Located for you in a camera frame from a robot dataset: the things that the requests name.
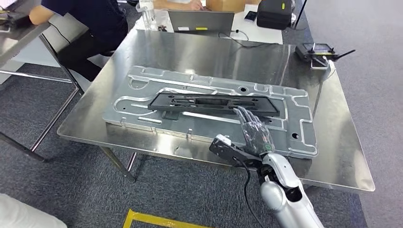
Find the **aluminum plate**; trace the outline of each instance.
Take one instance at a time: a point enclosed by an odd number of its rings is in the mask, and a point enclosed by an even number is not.
[[[238,146],[245,144],[236,115],[181,112],[178,120],[171,120],[161,111],[148,110],[147,105],[160,92],[267,96],[280,111],[279,117],[261,118],[270,130],[275,152],[296,158],[317,155],[308,93],[289,87],[134,66],[107,106],[103,119],[119,126],[209,143],[217,134],[223,134]]]

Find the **metal sheet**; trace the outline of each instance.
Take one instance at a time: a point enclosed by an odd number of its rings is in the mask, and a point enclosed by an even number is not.
[[[267,96],[280,111],[278,117],[260,118],[270,129],[275,152],[308,159],[317,155],[308,93],[290,87],[135,66],[119,86],[103,119],[119,126],[207,143],[220,133],[229,136],[238,146],[245,145],[236,115],[181,112],[172,119],[165,118],[164,112],[148,110],[147,105],[160,92]]]
[[[154,67],[299,88],[308,92],[312,110],[317,104],[314,126],[318,156],[312,160],[291,158],[297,176],[305,184],[374,191],[374,181],[337,72],[331,73],[332,76],[321,83],[323,73],[318,74],[301,63],[293,54],[294,49],[294,46],[286,45],[241,48],[227,39],[133,29],[59,127],[58,134],[77,142],[128,148],[171,159],[227,165],[209,152],[209,143],[190,143],[172,135],[153,135],[105,123],[103,112],[131,67]]]

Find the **black pants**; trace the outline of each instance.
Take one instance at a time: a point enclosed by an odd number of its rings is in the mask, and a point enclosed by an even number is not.
[[[116,50],[117,45],[109,45],[94,38],[89,31],[63,48],[58,53],[59,63],[68,69],[81,74],[92,82],[101,71],[101,68],[91,61],[89,57]]]

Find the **laptop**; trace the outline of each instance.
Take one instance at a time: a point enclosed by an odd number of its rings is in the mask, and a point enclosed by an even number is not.
[[[169,10],[174,32],[218,36],[230,34],[234,21],[233,12],[177,11]]]

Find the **phone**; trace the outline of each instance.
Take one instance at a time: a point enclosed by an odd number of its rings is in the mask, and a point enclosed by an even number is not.
[[[254,22],[257,15],[258,15],[257,12],[249,11],[245,17],[245,21]]]

